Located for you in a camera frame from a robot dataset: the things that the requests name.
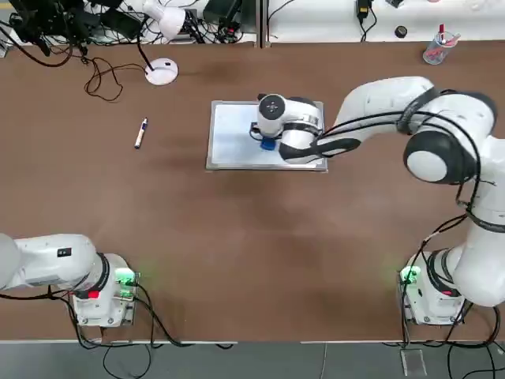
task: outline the desk lamp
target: desk lamp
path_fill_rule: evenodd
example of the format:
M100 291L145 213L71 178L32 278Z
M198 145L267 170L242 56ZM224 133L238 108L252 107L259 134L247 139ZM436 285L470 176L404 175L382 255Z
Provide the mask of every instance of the desk lamp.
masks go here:
M159 30L165 38L172 40L184 26L186 11L172 6L162 6L157 0L146 0L143 6L146 15L158 22ZM140 37L137 40L140 55L147 63L145 77L154 85L165 85L173 82L179 74L177 63L169 58L157 58L149 62L140 48Z

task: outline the green light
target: green light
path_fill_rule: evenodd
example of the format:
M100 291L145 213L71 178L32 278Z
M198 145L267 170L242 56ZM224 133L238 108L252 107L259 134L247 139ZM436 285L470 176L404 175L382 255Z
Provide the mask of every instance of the green light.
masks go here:
M119 294L122 298L131 298L133 296L132 292L127 290L121 290L119 291Z
M129 268L116 268L115 271L116 281L120 284L134 285L135 284L135 272Z
M421 274L421 269L417 266L406 266L400 272L402 281L405 282L407 279L409 283L416 283L417 277Z

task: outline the clear cup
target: clear cup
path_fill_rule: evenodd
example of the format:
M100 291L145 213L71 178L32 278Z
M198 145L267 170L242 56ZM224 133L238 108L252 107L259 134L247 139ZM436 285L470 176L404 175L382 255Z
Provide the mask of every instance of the clear cup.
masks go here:
M439 65L458 44L458 38L449 32L436 33L435 38L423 53L423 59L430 65Z

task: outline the lamp base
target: lamp base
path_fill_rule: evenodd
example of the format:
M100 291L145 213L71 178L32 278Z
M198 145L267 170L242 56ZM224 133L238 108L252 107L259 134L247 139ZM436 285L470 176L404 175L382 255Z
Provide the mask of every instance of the lamp base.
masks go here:
M145 78L154 85L165 85L173 82L179 74L177 63L168 58L158 58L151 62L154 70L145 68Z

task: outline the brown table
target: brown table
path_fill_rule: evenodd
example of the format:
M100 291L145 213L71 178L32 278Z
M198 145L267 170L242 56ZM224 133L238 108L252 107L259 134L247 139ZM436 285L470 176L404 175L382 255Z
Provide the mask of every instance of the brown table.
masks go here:
M10 52L0 60L0 231L82 233L99 251L121 254L184 340L397 340L395 273L460 212L455 188L409 175L404 137L367 141L333 159L327 174L204 167L214 99L306 96L324 102L328 126L359 84L421 75L440 88L486 92L505 111L505 44L460 43L441 66L421 61L423 46L146 47L149 57L175 59L181 74L155 88L141 72L121 71L119 103L84 93L92 68L78 59L45 69ZM141 63L135 47L93 47L90 55ZM104 81L109 96L116 88L111 76ZM505 137L500 124L496 135ZM433 246L460 242L464 229ZM482 340L493 322L477 308L454 337ZM0 302L0 325L0 340L75 338L65 307L51 301ZM110 338L147 339L148 326L140 311L133 329ZM412 327L416 339L446 332Z

